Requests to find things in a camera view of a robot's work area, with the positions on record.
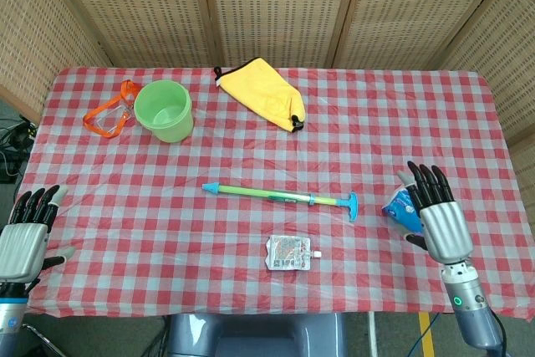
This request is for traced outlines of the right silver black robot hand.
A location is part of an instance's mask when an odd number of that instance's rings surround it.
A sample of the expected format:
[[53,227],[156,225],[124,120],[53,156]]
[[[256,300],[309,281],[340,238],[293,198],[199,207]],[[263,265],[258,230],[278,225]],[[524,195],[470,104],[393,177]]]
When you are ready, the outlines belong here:
[[473,252],[461,205],[454,199],[449,182],[438,166],[427,167],[408,161],[412,175],[399,171],[419,218],[418,232],[406,232],[404,239],[426,250],[438,263],[456,264]]

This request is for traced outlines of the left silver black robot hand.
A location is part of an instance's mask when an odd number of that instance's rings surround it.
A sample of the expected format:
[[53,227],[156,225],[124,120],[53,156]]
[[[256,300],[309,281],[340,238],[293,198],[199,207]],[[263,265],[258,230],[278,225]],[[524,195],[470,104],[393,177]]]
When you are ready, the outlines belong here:
[[42,271],[66,263],[74,247],[46,257],[49,235],[68,187],[23,193],[15,202],[8,224],[1,229],[1,297],[27,298]]

